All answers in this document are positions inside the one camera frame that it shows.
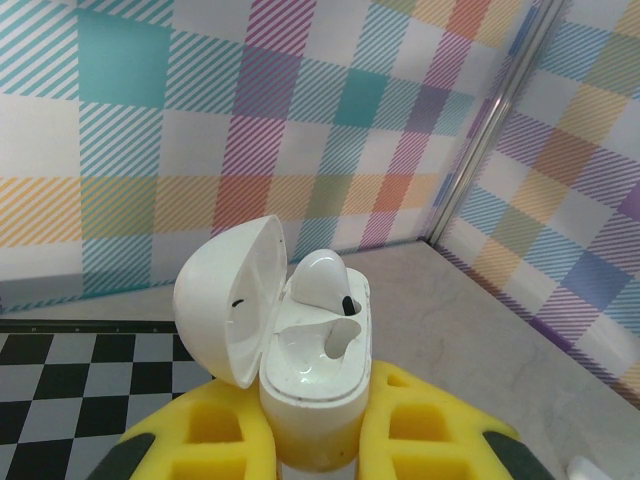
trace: pastel plaid backdrop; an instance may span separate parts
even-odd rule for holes
[[[640,407],[640,1],[575,0],[440,251]]]
[[[170,283],[270,213],[295,259],[417,238],[520,3],[3,1],[3,310]]]

